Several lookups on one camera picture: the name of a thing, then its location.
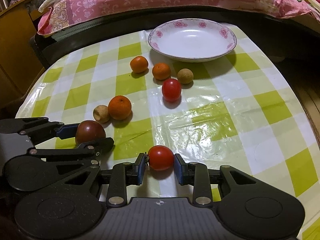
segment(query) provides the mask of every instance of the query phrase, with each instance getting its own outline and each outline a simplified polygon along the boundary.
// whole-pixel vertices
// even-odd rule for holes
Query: plastic tablecloth
[[[201,162],[211,169],[229,164],[297,197],[306,210],[299,237],[316,239],[320,152],[311,126],[273,63],[238,27],[226,25],[236,34],[236,48],[206,63],[183,63],[158,54],[148,45],[149,31],[74,51],[42,75],[17,117],[47,116],[66,124],[93,120],[97,105],[124,95],[132,103],[132,116],[104,125],[115,147],[100,154],[102,169],[134,162],[153,145],[166,145],[186,162]],[[131,72],[129,63],[138,55],[149,62],[146,73]],[[162,82],[151,73],[158,62],[171,67],[173,78],[182,68],[193,71],[195,79],[183,86],[178,102],[163,100]],[[54,138],[38,146],[73,147],[74,138]],[[172,170],[147,169],[143,184],[127,189],[129,199],[192,195],[192,187],[178,185]],[[214,200],[220,199],[215,185],[212,193]]]

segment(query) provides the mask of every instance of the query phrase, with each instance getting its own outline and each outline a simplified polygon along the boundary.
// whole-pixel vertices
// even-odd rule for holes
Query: floral bowl
[[[232,51],[237,39],[228,27],[205,19],[179,19],[156,27],[148,37],[157,52],[184,62],[206,62]]]

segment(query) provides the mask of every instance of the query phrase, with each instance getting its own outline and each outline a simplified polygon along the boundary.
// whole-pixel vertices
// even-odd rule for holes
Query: small tan ball
[[[184,68],[178,72],[177,78],[181,84],[189,84],[193,81],[193,72],[190,69]]]
[[[93,118],[98,123],[108,122],[110,119],[108,107],[105,105],[99,105],[93,110]]]

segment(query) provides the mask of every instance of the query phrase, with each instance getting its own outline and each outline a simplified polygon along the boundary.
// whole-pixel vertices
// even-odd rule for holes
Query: cherry tomato
[[[149,165],[155,171],[164,171],[173,166],[173,152],[166,146],[156,145],[148,151]]]
[[[162,95],[168,102],[174,102],[181,95],[181,84],[174,78],[168,78],[163,82]]]

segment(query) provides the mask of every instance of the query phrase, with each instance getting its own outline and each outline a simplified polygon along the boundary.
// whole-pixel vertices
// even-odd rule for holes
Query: orange
[[[148,65],[147,59],[143,56],[137,56],[130,61],[130,67],[135,73],[144,72],[148,68]]]
[[[152,69],[152,74],[155,79],[165,80],[171,75],[171,70],[168,64],[166,63],[157,63]]]
[[[111,99],[108,110],[113,119],[124,120],[131,114],[131,102],[124,96],[116,96]]]

